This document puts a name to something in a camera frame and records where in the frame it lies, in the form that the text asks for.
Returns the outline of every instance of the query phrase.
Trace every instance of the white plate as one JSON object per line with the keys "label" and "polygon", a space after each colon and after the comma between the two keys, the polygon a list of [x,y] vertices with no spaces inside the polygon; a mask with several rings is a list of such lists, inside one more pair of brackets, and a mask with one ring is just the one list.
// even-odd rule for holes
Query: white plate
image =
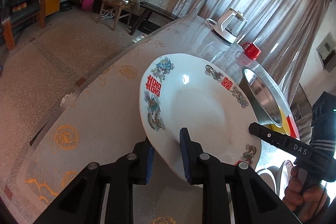
{"label": "white plate", "polygon": [[141,79],[139,107],[149,141],[180,178],[185,180],[182,127],[204,152],[255,169],[261,140],[248,131],[257,122],[251,104],[238,85],[208,61],[187,54],[154,60]]}
{"label": "white plate", "polygon": [[276,182],[273,173],[268,169],[262,169],[257,172],[257,174],[263,179],[264,182],[272,189],[272,191],[276,192]]}

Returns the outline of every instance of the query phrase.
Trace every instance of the tabletop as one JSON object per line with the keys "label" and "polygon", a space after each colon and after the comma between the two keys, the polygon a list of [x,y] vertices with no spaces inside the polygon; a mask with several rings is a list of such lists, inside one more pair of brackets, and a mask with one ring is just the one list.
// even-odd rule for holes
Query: tabletop
{"label": "tabletop", "polygon": [[[251,61],[238,44],[224,42],[201,17],[186,15],[121,54],[56,120],[31,153],[30,162],[23,165],[25,183],[18,182],[22,190],[28,187],[33,193],[27,198],[36,207],[43,210],[88,163],[115,162],[145,139],[138,103],[140,80],[153,60],[172,53],[206,59],[236,83],[242,78],[241,68],[250,67],[269,87],[285,115],[290,113],[280,88],[258,62]],[[283,161],[294,159],[262,142],[256,170],[272,165],[280,167]],[[43,198],[39,196],[42,193],[36,192],[36,184],[42,183],[49,191]],[[133,202],[135,224],[202,221],[202,189],[181,180],[157,153],[152,178],[146,186],[134,186]]]}

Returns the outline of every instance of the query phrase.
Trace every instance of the black armchair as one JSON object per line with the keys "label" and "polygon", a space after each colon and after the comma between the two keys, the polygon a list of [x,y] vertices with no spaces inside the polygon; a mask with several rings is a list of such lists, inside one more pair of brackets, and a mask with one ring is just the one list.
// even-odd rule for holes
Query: black armchair
{"label": "black armchair", "polygon": [[[27,7],[20,11],[12,12],[13,7],[26,2]],[[0,11],[3,36],[8,51],[15,48],[15,41],[12,28],[35,17],[39,22],[41,29],[45,27],[44,23],[44,0],[6,0],[4,7]]]}
{"label": "black armchair", "polygon": [[[0,11],[2,9],[2,0],[0,0]],[[0,25],[0,37],[3,36],[3,33],[2,33],[2,25]]]}

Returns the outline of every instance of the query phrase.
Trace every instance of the curtain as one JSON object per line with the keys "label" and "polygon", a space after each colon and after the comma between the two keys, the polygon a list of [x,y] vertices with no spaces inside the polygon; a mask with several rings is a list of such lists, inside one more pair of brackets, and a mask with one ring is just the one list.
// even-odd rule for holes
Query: curtain
{"label": "curtain", "polygon": [[258,62],[273,77],[291,104],[311,45],[330,0],[179,0],[173,14],[197,13],[218,20],[233,8],[248,23],[240,43],[254,42]]}

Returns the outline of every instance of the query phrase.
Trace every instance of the pink bag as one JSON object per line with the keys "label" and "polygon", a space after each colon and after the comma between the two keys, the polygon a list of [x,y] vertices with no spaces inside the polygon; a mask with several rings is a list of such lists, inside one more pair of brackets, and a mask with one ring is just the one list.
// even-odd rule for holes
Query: pink bag
{"label": "pink bag", "polygon": [[95,0],[83,0],[82,2],[82,10],[83,11],[92,11],[92,8],[93,8],[93,2]]}

